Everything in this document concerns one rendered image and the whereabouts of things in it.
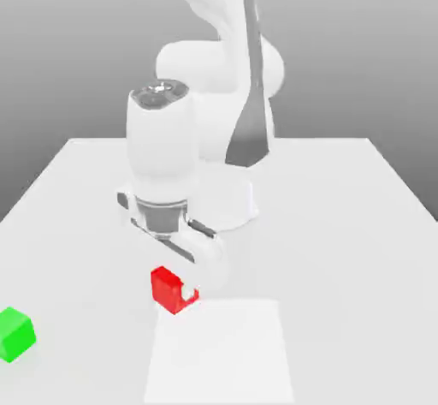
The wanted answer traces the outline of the small green cube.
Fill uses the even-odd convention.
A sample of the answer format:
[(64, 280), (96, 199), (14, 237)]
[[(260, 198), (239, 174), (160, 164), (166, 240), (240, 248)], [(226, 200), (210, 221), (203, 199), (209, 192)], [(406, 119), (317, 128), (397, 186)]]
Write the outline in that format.
[(32, 320), (13, 307), (0, 312), (0, 359), (13, 362), (37, 341)]

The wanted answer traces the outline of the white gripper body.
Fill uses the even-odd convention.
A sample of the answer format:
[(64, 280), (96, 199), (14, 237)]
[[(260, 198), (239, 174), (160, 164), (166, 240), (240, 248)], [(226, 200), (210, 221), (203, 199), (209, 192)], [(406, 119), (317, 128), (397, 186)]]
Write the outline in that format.
[(176, 232), (153, 234), (130, 221), (133, 244), (151, 266), (164, 266), (193, 289), (218, 290), (228, 280), (228, 257), (220, 236), (202, 224), (181, 219)]

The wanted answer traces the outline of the small red cube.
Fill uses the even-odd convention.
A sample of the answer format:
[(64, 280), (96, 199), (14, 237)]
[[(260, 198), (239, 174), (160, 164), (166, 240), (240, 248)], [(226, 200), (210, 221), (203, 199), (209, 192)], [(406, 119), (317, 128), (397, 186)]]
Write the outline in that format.
[(183, 300), (181, 297), (181, 279), (164, 266), (151, 272), (151, 292), (154, 301), (168, 312), (176, 315), (197, 299)]

